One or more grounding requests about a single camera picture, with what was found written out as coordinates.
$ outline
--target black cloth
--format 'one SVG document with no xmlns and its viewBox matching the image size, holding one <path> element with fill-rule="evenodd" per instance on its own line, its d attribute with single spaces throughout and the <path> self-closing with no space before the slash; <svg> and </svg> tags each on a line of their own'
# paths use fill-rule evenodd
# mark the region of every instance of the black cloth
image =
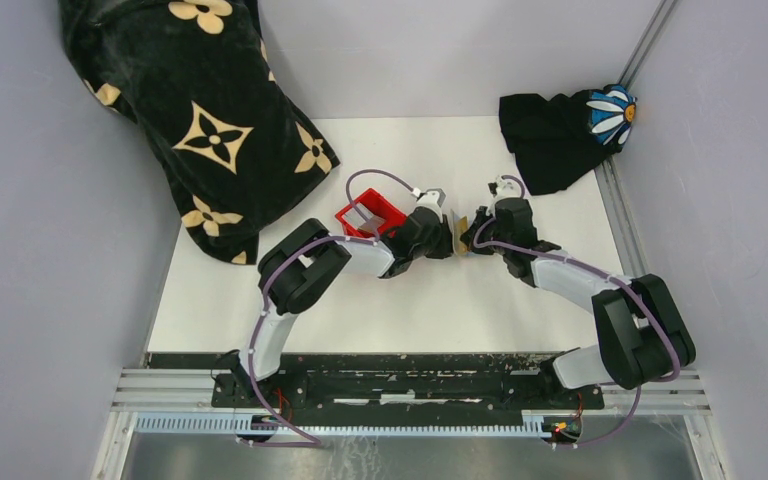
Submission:
<svg viewBox="0 0 768 480">
<path fill-rule="evenodd" d="M 216 259 L 255 263 L 258 232 L 339 165 L 275 83 L 256 0 L 59 6 L 69 60 L 142 130 L 193 240 Z"/>
<path fill-rule="evenodd" d="M 592 102 L 611 103 L 616 107 L 608 107 L 617 111 L 603 112 L 591 106 Z M 634 116 L 634 104 L 634 97 L 618 85 L 582 90 L 571 97 L 556 95 L 548 101 L 534 93 L 499 99 L 502 135 L 508 151 L 516 157 L 529 193 L 546 195 L 565 190 L 608 156 L 621 151 L 628 138 L 626 130 Z M 625 115 L 629 105 L 631 110 Z M 623 118 L 611 120 L 617 115 Z M 620 123 L 594 133 L 594 127 L 605 119 L 612 125 Z"/>
</svg>

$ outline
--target red plastic basket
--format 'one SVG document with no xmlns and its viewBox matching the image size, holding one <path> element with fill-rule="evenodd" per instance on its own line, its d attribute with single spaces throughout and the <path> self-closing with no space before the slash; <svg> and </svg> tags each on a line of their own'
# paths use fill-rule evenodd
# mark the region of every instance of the red plastic basket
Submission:
<svg viewBox="0 0 768 480">
<path fill-rule="evenodd" d="M 370 188 L 367 191 L 361 193 L 357 198 L 355 198 L 355 202 L 368 208 L 369 211 L 372 212 L 375 216 L 384 219 L 384 223 L 378 227 L 379 235 L 387 231 L 388 228 L 402 225 L 407 219 L 407 216 L 404 213 L 399 211 L 398 208 L 394 207 L 390 202 L 387 201 L 386 198 L 384 198 L 380 193 L 376 192 L 373 188 Z M 340 222 L 340 225 L 343 226 L 343 233 L 353 237 L 372 237 L 373 235 L 371 233 L 361 232 L 360 230 L 357 230 L 349 225 L 349 223 L 346 221 L 345 214 L 351 210 L 351 208 L 351 204 L 346 205 L 345 208 L 337 212 L 337 215 L 335 215 L 335 217 L 337 217 L 337 221 Z"/>
</svg>

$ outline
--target purple cable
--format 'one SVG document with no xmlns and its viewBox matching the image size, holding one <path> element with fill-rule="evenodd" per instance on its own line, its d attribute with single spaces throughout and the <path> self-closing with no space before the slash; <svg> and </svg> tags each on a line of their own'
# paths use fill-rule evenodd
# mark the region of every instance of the purple cable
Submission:
<svg viewBox="0 0 768 480">
<path fill-rule="evenodd" d="M 525 194 L 528 193 L 528 189 L 525 188 L 525 183 L 514 175 L 502 175 L 502 180 L 510 180 L 519 185 L 519 198 L 525 198 Z"/>
<path fill-rule="evenodd" d="M 614 285 L 617 285 L 634 301 L 637 307 L 640 308 L 640 310 L 643 312 L 643 315 L 646 316 L 646 318 L 649 320 L 649 324 L 655 330 L 655 333 L 658 335 L 658 338 L 661 340 L 661 342 L 664 343 L 664 348 L 667 350 L 667 354 L 670 356 L 670 362 L 672 363 L 673 371 L 666 377 L 662 377 L 656 381 L 669 382 L 678 378 L 679 373 L 681 372 L 681 363 L 679 362 L 679 359 L 678 359 L 678 353 L 676 353 L 675 348 L 673 348 L 672 343 L 670 343 L 670 339 L 667 337 L 667 333 L 664 332 L 664 329 L 661 327 L 661 325 L 655 321 L 655 315 L 652 314 L 652 312 L 649 310 L 649 307 L 647 307 L 646 304 L 643 303 L 643 300 L 640 298 L 639 295 L 637 295 L 634 292 L 634 290 L 631 289 L 631 287 L 626 285 L 624 282 L 622 282 L 618 278 L 615 278 L 612 275 L 608 274 L 607 272 L 604 272 L 592 265 L 588 265 L 582 262 L 581 260 L 578 260 L 575 258 L 564 257 L 562 255 L 557 255 L 553 253 L 538 252 L 536 250 L 517 247 L 516 245 L 511 245 L 510 243 L 497 242 L 494 240 L 487 241 L 487 242 L 479 242 L 478 239 L 481 238 L 481 234 L 484 233 L 484 229 L 487 228 L 487 226 L 493 223 L 494 221 L 495 221 L 494 218 L 487 220 L 486 222 L 484 222 L 484 225 L 479 227 L 478 231 L 475 232 L 475 238 L 473 239 L 473 242 L 472 242 L 475 247 L 477 248 L 501 247 L 501 248 L 506 248 L 508 250 L 513 250 L 515 252 L 524 253 L 526 255 L 531 255 L 534 257 L 548 258 L 550 260 L 555 260 L 558 262 L 569 263 L 570 265 L 578 267 L 586 272 L 590 272 L 599 278 L 605 279 L 613 283 Z M 601 443 L 602 441 L 607 440 L 613 437 L 614 435 L 618 434 L 622 430 L 624 430 L 628 426 L 629 422 L 631 422 L 631 419 L 634 416 L 634 412 L 637 411 L 637 405 L 640 403 L 640 396 L 642 393 L 643 393 L 643 387 L 637 387 L 637 393 L 634 396 L 634 403 L 632 403 L 631 408 L 628 411 L 628 414 L 625 416 L 625 418 L 623 418 L 623 420 L 620 422 L 619 425 L 617 425 L 616 428 L 614 428 L 610 432 L 600 437 L 596 437 L 592 440 L 587 440 L 585 442 L 576 443 L 575 444 L 576 446 L 571 448 L 577 448 L 577 447 L 583 447 L 586 445 L 594 445 L 597 443 Z"/>
<path fill-rule="evenodd" d="M 399 178 L 395 174 L 392 174 L 392 173 L 384 171 L 384 170 L 379 170 L 377 168 L 366 168 L 366 169 L 363 169 L 363 170 L 358 170 L 357 172 L 349 175 L 349 178 L 346 180 L 346 198 L 349 199 L 349 205 L 351 205 L 352 208 L 358 213 L 358 215 L 360 215 L 360 218 L 362 218 L 364 222 L 368 222 L 369 221 L 369 217 L 367 217 L 366 214 L 363 213 L 363 211 L 361 211 L 360 208 L 358 208 L 357 202 L 355 202 L 354 198 L 352 198 L 351 186 L 352 186 L 352 181 L 354 181 L 355 178 L 357 178 L 357 177 L 359 177 L 361 175 L 367 174 L 367 173 L 377 173 L 379 175 L 384 175 L 385 177 L 390 177 L 393 180 L 399 182 L 403 187 L 407 188 L 409 191 L 413 192 L 413 187 L 410 186 L 410 184 L 408 184 L 408 182 L 402 180 L 401 178 Z M 375 235 L 375 239 L 376 240 L 381 238 L 381 235 L 378 234 L 378 229 L 377 228 L 372 233 Z"/>
<path fill-rule="evenodd" d="M 299 259 L 302 255 L 306 254 L 307 252 L 313 250 L 314 248 L 328 242 L 337 242 L 337 241 L 347 241 L 347 242 L 355 242 L 355 243 L 363 243 L 366 245 L 372 245 L 375 242 L 372 240 L 366 240 L 363 238 L 355 238 L 355 237 L 347 237 L 347 236 L 336 236 L 332 235 L 329 237 L 323 237 L 314 240 L 313 242 L 305 245 L 304 247 L 300 248 L 297 252 L 292 254 L 290 258 L 284 261 L 278 268 L 275 269 L 274 272 L 272 272 L 272 275 L 269 276 L 269 278 L 266 280 L 266 283 L 263 285 L 263 290 L 261 293 L 263 294 L 263 310 L 260 313 L 260 316 L 257 318 L 257 323 L 254 325 L 254 331 L 252 332 L 251 340 L 249 341 L 249 350 L 247 353 L 247 363 L 249 367 L 249 380 L 251 381 L 252 389 L 254 389 L 254 394 L 257 396 L 257 399 L 260 401 L 260 404 L 263 405 L 263 408 L 266 409 L 275 419 L 280 423 L 281 425 L 287 427 L 291 431 L 301 435 L 302 437 L 309 440 L 309 442 L 287 442 L 287 443 L 254 443 L 250 442 L 249 445 L 251 446 L 257 446 L 257 447 L 302 447 L 302 448 L 320 448 L 322 447 L 322 440 L 320 440 L 317 437 L 314 437 L 313 435 L 306 433 L 305 431 L 301 430 L 299 427 L 293 425 L 292 423 L 288 422 L 284 417 L 282 417 L 280 414 L 278 414 L 277 411 L 275 411 L 274 408 L 272 408 L 272 405 L 269 405 L 269 402 L 266 401 L 266 397 L 263 395 L 263 392 L 260 390 L 260 387 L 257 385 L 257 378 L 254 374 L 254 346 L 257 343 L 257 337 L 260 335 L 260 330 L 263 328 L 263 322 L 266 320 L 266 315 L 269 311 L 269 290 L 272 288 L 272 284 L 275 283 L 275 279 L 278 278 L 279 275 L 284 273 L 284 271 L 296 260 Z"/>
</svg>

